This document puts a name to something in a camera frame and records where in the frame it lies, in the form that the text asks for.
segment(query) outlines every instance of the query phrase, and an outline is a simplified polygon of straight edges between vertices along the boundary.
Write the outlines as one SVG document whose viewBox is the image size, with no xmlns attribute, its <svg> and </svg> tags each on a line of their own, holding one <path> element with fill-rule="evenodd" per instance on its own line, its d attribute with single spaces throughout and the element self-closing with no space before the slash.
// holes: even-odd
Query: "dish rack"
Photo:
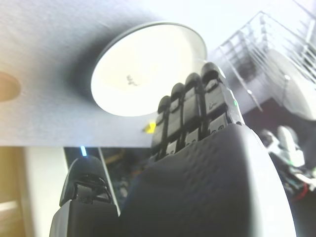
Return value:
<svg viewBox="0 0 316 237">
<path fill-rule="evenodd" d="M 275 1 L 257 13 L 220 47 L 226 64 L 259 110 L 263 111 L 248 82 L 279 77 L 286 90 L 289 78 L 267 64 L 271 49 L 286 56 L 306 80 L 316 85 L 316 17 L 296 1 Z"/>
</svg>

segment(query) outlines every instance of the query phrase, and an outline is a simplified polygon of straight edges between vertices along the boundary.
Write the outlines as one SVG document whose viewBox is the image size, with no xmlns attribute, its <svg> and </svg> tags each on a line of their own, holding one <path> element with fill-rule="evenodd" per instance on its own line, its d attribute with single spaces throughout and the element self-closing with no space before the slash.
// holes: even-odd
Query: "yellow object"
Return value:
<svg viewBox="0 0 316 237">
<path fill-rule="evenodd" d="M 156 128 L 156 123 L 155 122 L 150 122 L 145 128 L 144 128 L 144 132 L 148 133 L 148 134 L 152 134 L 154 133 Z"/>
</svg>

